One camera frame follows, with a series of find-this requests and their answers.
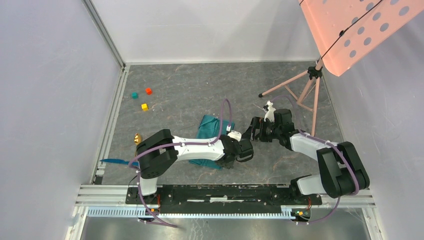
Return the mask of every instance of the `gray marble floor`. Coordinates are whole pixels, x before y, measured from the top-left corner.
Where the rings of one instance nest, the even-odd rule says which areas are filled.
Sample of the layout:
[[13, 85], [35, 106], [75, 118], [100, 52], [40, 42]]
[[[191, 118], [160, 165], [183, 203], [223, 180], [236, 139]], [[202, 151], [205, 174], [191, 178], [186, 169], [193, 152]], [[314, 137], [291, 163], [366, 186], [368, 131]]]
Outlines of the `gray marble floor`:
[[[264, 115], [260, 107], [267, 100], [289, 94], [285, 88], [264, 98], [258, 98], [259, 93], [313, 65], [313, 62], [245, 62], [131, 66], [109, 157], [127, 161], [133, 158], [135, 133], [146, 139], [161, 129], [170, 129], [173, 135], [194, 138], [203, 115], [219, 115], [223, 98], [231, 102], [234, 129], [244, 133], [252, 117]], [[291, 83], [290, 88], [299, 95], [306, 82], [307, 78], [302, 78]], [[151, 88], [153, 94], [146, 95], [145, 88]], [[133, 92], [139, 94], [138, 99], [131, 98]], [[340, 142], [341, 133], [324, 84], [319, 93], [316, 136]], [[144, 103], [148, 104], [148, 111], [142, 111]], [[304, 104], [313, 105], [313, 92]], [[292, 109], [286, 99], [276, 101], [274, 106]], [[309, 132], [312, 113], [299, 110], [302, 128]], [[227, 109], [224, 117], [228, 119]], [[232, 169], [176, 162], [159, 178], [158, 184], [288, 183], [296, 177], [319, 172], [316, 161], [285, 149], [277, 141], [254, 142], [253, 146], [254, 158], [236, 162]], [[134, 175], [135, 171], [127, 166], [109, 163], [102, 184], [126, 185]]]

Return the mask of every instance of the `black wire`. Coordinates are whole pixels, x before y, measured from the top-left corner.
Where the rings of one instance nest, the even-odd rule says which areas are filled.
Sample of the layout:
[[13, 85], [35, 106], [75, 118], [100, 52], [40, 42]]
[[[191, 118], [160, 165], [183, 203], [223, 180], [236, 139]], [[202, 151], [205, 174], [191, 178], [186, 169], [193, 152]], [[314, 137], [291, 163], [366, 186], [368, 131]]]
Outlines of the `black wire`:
[[353, 25], [355, 25], [357, 22], [359, 22], [359, 20], [361, 20], [363, 17], [365, 17], [365, 15], [367, 15], [369, 12], [371, 12], [374, 8], [376, 8], [381, 2], [383, 2], [383, 0], [380, 0], [377, 2], [377, 4], [375, 4], [373, 7], [371, 7], [370, 10], [368, 10], [366, 13], [364, 13], [360, 18], [358, 18], [358, 20], [356, 20], [354, 23], [352, 23], [350, 26], [348, 26], [345, 30], [342, 30], [339, 34], [338, 34], [338, 38], [334, 41], [334, 43], [327, 49], [327, 51], [322, 55], [321, 59], [323, 59], [323, 57], [330, 51], [330, 49], [337, 43], [337, 41], [339, 41], [339, 39], [346, 33], [347, 30], [349, 30]]
[[134, 181], [134, 179], [136, 179], [136, 177], [137, 177], [137, 175], [135, 175], [130, 181], [129, 181], [129, 183], [128, 183], [128, 190], [129, 190], [129, 193], [130, 194], [133, 194], [133, 191], [131, 190], [131, 188], [130, 188], [130, 183], [132, 182], [132, 181]]

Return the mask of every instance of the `teal cloth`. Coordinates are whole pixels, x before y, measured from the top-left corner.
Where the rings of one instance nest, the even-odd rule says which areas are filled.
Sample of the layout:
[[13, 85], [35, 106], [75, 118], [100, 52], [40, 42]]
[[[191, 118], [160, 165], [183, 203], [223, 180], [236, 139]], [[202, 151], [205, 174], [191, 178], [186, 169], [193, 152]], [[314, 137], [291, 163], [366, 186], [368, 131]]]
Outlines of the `teal cloth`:
[[[214, 116], [204, 115], [203, 119], [200, 122], [198, 127], [198, 132], [196, 135], [197, 139], [210, 139], [216, 137], [218, 135], [227, 133], [227, 126], [229, 121], [222, 121], [222, 130], [220, 132], [220, 120]], [[231, 129], [234, 128], [234, 122], [231, 123]], [[222, 169], [222, 167], [218, 166], [215, 161], [209, 159], [192, 159], [188, 161], [191, 164], [196, 164], [199, 166], [214, 168], [214, 169]]]

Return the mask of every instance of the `blue tool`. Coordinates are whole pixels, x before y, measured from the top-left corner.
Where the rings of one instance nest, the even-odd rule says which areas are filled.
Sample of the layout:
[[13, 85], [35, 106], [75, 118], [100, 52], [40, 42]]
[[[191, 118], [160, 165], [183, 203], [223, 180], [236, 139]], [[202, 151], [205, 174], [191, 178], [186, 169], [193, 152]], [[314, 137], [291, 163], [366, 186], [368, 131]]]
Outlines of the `blue tool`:
[[[100, 162], [111, 163], [111, 164], [122, 164], [122, 165], [128, 165], [130, 163], [129, 161], [125, 161], [125, 160], [117, 159], [117, 158], [105, 158], [105, 159], [100, 160]], [[132, 165], [134, 167], [138, 167], [139, 162], [135, 161], [135, 162], [132, 163]]]

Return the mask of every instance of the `pink panel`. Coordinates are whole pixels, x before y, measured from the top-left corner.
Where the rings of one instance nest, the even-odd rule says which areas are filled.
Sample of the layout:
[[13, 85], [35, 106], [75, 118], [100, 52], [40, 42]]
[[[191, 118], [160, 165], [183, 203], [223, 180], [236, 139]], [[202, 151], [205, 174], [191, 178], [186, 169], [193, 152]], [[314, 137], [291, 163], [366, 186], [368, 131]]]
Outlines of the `pink panel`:
[[[300, 6], [319, 53], [323, 55], [342, 30], [378, 2], [379, 0], [304, 0]], [[342, 75], [422, 10], [424, 0], [383, 0], [352, 26], [325, 55], [325, 67], [336, 76]]]

